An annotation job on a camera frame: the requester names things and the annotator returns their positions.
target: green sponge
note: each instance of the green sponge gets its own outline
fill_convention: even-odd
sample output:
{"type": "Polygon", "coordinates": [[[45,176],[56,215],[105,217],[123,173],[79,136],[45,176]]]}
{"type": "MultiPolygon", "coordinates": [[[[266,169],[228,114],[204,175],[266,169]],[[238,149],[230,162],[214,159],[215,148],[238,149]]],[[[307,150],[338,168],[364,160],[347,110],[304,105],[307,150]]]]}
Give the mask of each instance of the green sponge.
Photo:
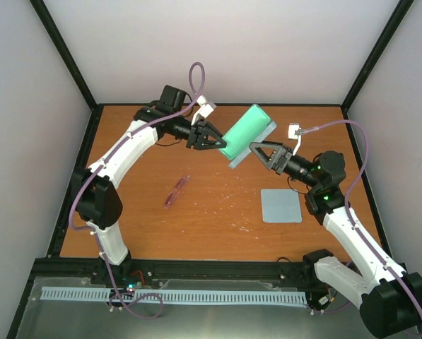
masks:
{"type": "Polygon", "coordinates": [[[252,105],[233,127],[223,136],[226,147],[220,148],[229,160],[233,160],[250,146],[269,125],[270,117],[258,105],[252,105]]]}

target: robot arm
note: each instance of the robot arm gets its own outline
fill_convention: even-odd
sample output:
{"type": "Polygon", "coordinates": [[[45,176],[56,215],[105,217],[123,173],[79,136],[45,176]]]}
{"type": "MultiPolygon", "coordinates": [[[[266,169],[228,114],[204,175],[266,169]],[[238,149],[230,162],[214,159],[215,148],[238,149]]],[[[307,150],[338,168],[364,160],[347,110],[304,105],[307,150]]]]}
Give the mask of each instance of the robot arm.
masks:
{"type": "MultiPolygon", "coordinates": [[[[165,91],[180,92],[170,86],[166,86],[165,91]]],[[[112,265],[119,266],[123,261],[130,259],[130,253],[119,230],[118,219],[122,213],[122,203],[116,190],[124,175],[143,153],[166,133],[178,139],[186,139],[188,148],[208,150],[226,147],[221,133],[210,122],[204,121],[216,106],[204,96],[199,97],[197,102],[200,108],[193,117],[193,125],[184,117],[175,117],[134,133],[148,122],[171,114],[175,111],[175,107],[182,106],[183,101],[175,100],[174,106],[167,105],[164,101],[157,102],[155,107],[143,107],[135,114],[133,122],[121,138],[98,161],[91,164],[88,169],[74,170],[71,196],[76,196],[85,180],[98,171],[98,175],[82,195],[76,209],[81,219],[93,229],[92,234],[99,238],[102,250],[112,265]]]]}
{"type": "Polygon", "coordinates": [[[376,338],[419,325],[415,306],[390,269],[409,287],[421,308],[422,277],[418,273],[408,274],[393,261],[370,236],[352,208],[355,225],[350,222],[339,188],[346,178],[343,155],[327,151],[310,162],[295,155],[297,149],[268,141],[252,143],[250,149],[266,168],[277,174],[286,173],[310,187],[305,194],[308,212],[336,237],[360,272],[347,268],[330,251],[322,249],[303,257],[304,281],[309,285],[324,282],[344,295],[360,310],[364,324],[376,338]]]}

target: white wall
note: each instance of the white wall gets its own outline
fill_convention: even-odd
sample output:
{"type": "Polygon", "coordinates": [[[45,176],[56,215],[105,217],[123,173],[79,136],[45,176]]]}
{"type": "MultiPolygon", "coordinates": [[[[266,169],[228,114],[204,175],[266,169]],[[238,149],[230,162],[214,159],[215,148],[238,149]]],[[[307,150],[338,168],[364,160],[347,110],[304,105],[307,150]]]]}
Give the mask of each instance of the white wall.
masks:
{"type": "Polygon", "coordinates": [[[397,0],[46,0],[98,102],[189,89],[214,102],[343,102],[397,0]]]}
{"type": "Polygon", "coordinates": [[[89,109],[29,1],[0,1],[0,338],[44,256],[89,109]]]}
{"type": "Polygon", "coordinates": [[[422,0],[348,115],[368,130],[368,177],[393,255],[422,275],[422,0]]]}

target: wire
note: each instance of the wire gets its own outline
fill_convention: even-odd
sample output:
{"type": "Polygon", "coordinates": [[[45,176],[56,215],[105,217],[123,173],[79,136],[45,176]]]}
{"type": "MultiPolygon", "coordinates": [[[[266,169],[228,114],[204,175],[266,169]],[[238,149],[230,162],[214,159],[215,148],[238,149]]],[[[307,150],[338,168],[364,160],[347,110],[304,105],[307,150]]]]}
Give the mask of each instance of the wire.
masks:
{"type": "Polygon", "coordinates": [[[164,145],[163,143],[156,143],[156,145],[157,146],[162,146],[162,147],[170,147],[170,146],[173,146],[173,145],[177,145],[178,143],[180,143],[182,140],[179,140],[179,141],[176,141],[176,142],[174,142],[174,143],[169,143],[169,144],[167,144],[167,145],[164,145]]]}
{"type": "MultiPolygon", "coordinates": [[[[315,126],[315,127],[312,127],[311,129],[305,129],[305,130],[303,130],[303,134],[307,134],[307,133],[319,131],[320,129],[324,129],[326,127],[333,126],[333,125],[336,125],[336,124],[350,124],[350,125],[354,125],[354,126],[358,127],[358,129],[361,131],[361,134],[363,136],[363,141],[364,141],[364,146],[365,146],[365,157],[363,159],[363,164],[360,167],[360,172],[357,174],[357,177],[353,180],[352,184],[350,185],[350,187],[348,188],[348,190],[346,192],[346,196],[344,197],[344,207],[346,209],[347,216],[348,216],[349,220],[351,221],[351,224],[353,226],[356,226],[356,221],[353,219],[353,216],[352,216],[352,213],[351,213],[351,209],[349,207],[349,195],[351,194],[354,186],[360,180],[361,175],[365,171],[366,163],[368,161],[369,145],[368,145],[368,138],[366,136],[365,129],[358,122],[356,122],[356,121],[348,120],[348,119],[342,119],[342,120],[332,121],[332,122],[329,122],[328,124],[323,124],[321,126],[315,126]]],[[[414,305],[416,311],[418,312],[418,315],[420,316],[421,323],[422,323],[422,308],[421,308],[420,304],[418,303],[418,300],[416,300],[414,294],[407,287],[407,285],[405,284],[405,282],[396,274],[396,272],[394,272],[394,270],[389,265],[387,265],[387,261],[375,249],[375,247],[370,243],[370,241],[363,234],[363,232],[360,230],[360,228],[359,227],[354,227],[354,228],[355,228],[355,231],[357,232],[357,234],[360,236],[360,238],[366,244],[366,246],[368,246],[368,248],[374,253],[374,255],[376,256],[376,258],[380,261],[380,263],[387,268],[387,270],[392,274],[392,276],[394,277],[394,279],[396,279],[396,281],[401,285],[402,289],[405,291],[405,293],[407,294],[407,296],[410,298],[411,303],[414,305]]],[[[422,332],[421,333],[415,333],[415,332],[410,331],[410,330],[406,330],[406,332],[407,333],[410,333],[412,335],[417,335],[419,337],[422,337],[422,332]]]]}
{"type": "Polygon", "coordinates": [[[141,278],[141,285],[144,286],[145,285],[145,277],[143,277],[143,273],[140,270],[136,270],[135,272],[133,272],[131,275],[135,276],[139,274],[140,278],[141,278]]]}
{"type": "Polygon", "coordinates": [[[299,194],[303,194],[303,195],[305,195],[306,193],[308,193],[308,192],[305,192],[305,193],[303,193],[303,192],[299,192],[299,191],[297,191],[296,189],[293,189],[292,188],[292,186],[291,186],[291,180],[292,178],[291,177],[288,177],[288,186],[289,186],[289,188],[290,189],[292,189],[294,192],[297,192],[297,193],[299,193],[299,194]]]}
{"type": "Polygon", "coordinates": [[[291,261],[291,260],[289,260],[288,258],[286,258],[285,256],[281,256],[280,258],[278,258],[278,259],[276,260],[276,262],[278,263],[280,260],[286,260],[286,261],[289,261],[290,263],[292,263],[292,261],[291,261]]]}
{"type": "Polygon", "coordinates": [[[159,122],[162,121],[166,121],[169,119],[173,119],[175,117],[178,117],[182,114],[184,114],[185,112],[187,112],[189,109],[191,109],[195,103],[197,102],[198,97],[203,93],[203,89],[204,89],[204,82],[205,82],[205,72],[204,72],[204,67],[203,64],[201,62],[194,62],[189,69],[189,84],[190,84],[190,88],[192,89],[193,93],[196,95],[196,97],[184,108],[181,109],[180,111],[171,114],[171,115],[167,115],[166,117],[162,117],[159,119],[155,119],[153,121],[148,122],[147,124],[144,124],[142,126],[140,126],[139,128],[135,129],[134,131],[132,131],[130,133],[130,136],[125,136],[109,153],[109,155],[103,160],[104,164],[103,165],[99,165],[98,168],[96,168],[96,170],[90,175],[90,177],[85,181],[85,183],[83,184],[83,186],[78,190],[78,193],[76,195],[76,197],[73,200],[73,203],[71,205],[71,210],[69,211],[69,218],[68,218],[68,222],[69,222],[69,227],[72,228],[73,230],[91,230],[92,233],[95,236],[95,240],[96,243],[99,247],[100,250],[100,254],[102,255],[102,258],[104,259],[105,265],[107,267],[108,273],[109,273],[109,277],[110,277],[110,281],[112,283],[113,289],[115,290],[115,294],[117,296],[117,298],[119,299],[119,301],[121,302],[122,306],[133,316],[140,318],[140,319],[154,319],[157,318],[163,311],[163,300],[162,297],[157,294],[157,293],[148,293],[146,295],[141,296],[140,298],[137,298],[136,300],[134,300],[133,302],[131,302],[129,305],[126,304],[124,302],[124,300],[122,299],[121,294],[119,293],[119,290],[117,288],[117,283],[115,282],[115,278],[113,276],[113,272],[112,269],[110,267],[110,262],[109,259],[107,257],[107,254],[104,252],[104,249],[102,247],[102,244],[100,242],[99,236],[96,234],[96,232],[94,232],[95,230],[91,227],[91,226],[84,226],[84,227],[77,227],[74,224],[74,211],[77,208],[78,202],[81,200],[81,197],[83,195],[83,192],[85,192],[85,190],[90,186],[90,183],[94,180],[94,178],[96,178],[96,176],[98,175],[99,171],[104,168],[104,166],[110,161],[110,159],[113,157],[113,155],[115,155],[115,153],[134,135],[136,135],[138,132],[142,131],[143,129],[145,129],[146,127],[152,126],[154,124],[157,124],[159,122]],[[192,82],[192,73],[194,68],[198,66],[201,70],[201,83],[199,86],[199,89],[197,92],[195,92],[194,89],[194,85],[192,82]],[[157,299],[159,299],[160,302],[160,310],[157,314],[155,314],[154,316],[151,317],[147,317],[147,316],[142,316],[140,314],[137,314],[135,312],[133,312],[129,307],[133,304],[135,304],[136,302],[138,302],[139,300],[146,298],[146,297],[155,297],[157,299]]]}
{"type": "MultiPolygon", "coordinates": [[[[189,97],[190,101],[192,101],[192,97],[190,96],[189,93],[186,92],[185,95],[189,97]]],[[[195,106],[192,106],[192,108],[190,109],[190,112],[184,115],[184,118],[190,117],[194,113],[194,108],[195,106]]]]}

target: wooden tabletop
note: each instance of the wooden tabletop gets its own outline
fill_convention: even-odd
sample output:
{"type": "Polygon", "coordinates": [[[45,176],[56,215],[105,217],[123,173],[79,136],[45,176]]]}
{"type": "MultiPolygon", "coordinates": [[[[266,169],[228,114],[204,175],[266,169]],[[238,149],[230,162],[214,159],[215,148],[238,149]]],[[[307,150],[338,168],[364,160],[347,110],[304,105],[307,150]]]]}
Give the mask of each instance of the wooden tabletop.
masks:
{"type": "MultiPolygon", "coordinates": [[[[101,157],[126,131],[137,106],[106,106],[91,150],[89,164],[101,157]]],[[[219,106],[210,121],[224,134],[248,107],[219,106]]],[[[263,107],[278,124],[267,138],[291,146],[288,125],[299,122],[309,128],[341,119],[338,107],[263,107]]],[[[174,140],[165,136],[159,142],[174,140]]],[[[303,138],[299,155],[307,159],[326,150],[343,153],[347,178],[345,192],[358,172],[346,127],[336,125],[303,138]]],[[[235,169],[218,150],[190,150],[185,141],[171,147],[153,146],[128,171],[118,188],[123,202],[119,219],[123,240],[133,258],[274,261],[286,256],[301,261],[303,254],[328,249],[342,261],[349,259],[341,245],[308,214],[300,196],[301,223],[265,223],[260,191],[288,189],[287,176],[267,170],[253,155],[235,169]],[[188,185],[171,208],[163,204],[177,181],[190,176],[188,185]]],[[[303,184],[292,182],[305,191],[303,184]]],[[[351,194],[366,229],[379,241],[373,216],[360,182],[351,194]]],[[[78,216],[76,223],[84,225],[78,216]]],[[[68,230],[63,257],[97,257],[98,248],[89,232],[68,230]]]]}

